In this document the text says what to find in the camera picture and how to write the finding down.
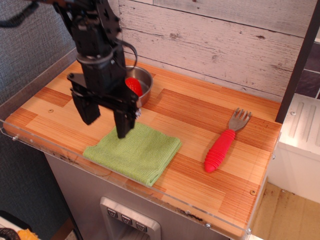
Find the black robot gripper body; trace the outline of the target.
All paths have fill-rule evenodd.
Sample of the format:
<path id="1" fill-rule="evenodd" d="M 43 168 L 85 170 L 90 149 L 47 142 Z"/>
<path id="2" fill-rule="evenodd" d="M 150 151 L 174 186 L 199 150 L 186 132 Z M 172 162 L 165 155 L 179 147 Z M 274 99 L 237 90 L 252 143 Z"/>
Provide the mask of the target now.
<path id="1" fill-rule="evenodd" d="M 90 97 L 99 106 L 113 112 L 125 111 L 138 117 L 139 99 L 126 83 L 127 69 L 122 61 L 120 64 L 113 60 L 93 61 L 92 59 L 77 58 L 83 73 L 70 73 L 67 79 L 71 82 L 71 92 L 84 97 Z"/>

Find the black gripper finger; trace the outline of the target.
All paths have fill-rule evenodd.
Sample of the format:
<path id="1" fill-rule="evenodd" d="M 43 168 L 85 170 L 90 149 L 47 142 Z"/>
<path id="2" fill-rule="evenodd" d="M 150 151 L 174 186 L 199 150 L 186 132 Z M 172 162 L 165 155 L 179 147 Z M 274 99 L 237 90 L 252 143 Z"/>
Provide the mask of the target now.
<path id="1" fill-rule="evenodd" d="M 117 137 L 123 139 L 126 137 L 127 133 L 134 128 L 136 115 L 121 110 L 115 110 L 113 114 Z"/>
<path id="2" fill-rule="evenodd" d="M 100 117 L 99 105 L 92 101 L 90 97 L 82 96 L 74 91 L 71 92 L 74 105 L 86 125 L 91 125 Z"/>

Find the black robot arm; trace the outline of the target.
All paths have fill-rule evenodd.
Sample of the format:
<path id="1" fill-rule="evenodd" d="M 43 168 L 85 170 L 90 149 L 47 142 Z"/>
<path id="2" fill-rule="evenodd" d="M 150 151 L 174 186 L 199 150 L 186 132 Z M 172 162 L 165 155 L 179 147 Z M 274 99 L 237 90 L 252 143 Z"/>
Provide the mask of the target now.
<path id="1" fill-rule="evenodd" d="M 82 73 L 70 73 L 71 95 L 83 122 L 92 124 L 100 106 L 113 111 L 118 138 L 134 128 L 138 95 L 125 83 L 127 73 L 120 19 L 107 0 L 46 0 L 61 16 L 75 42 Z"/>

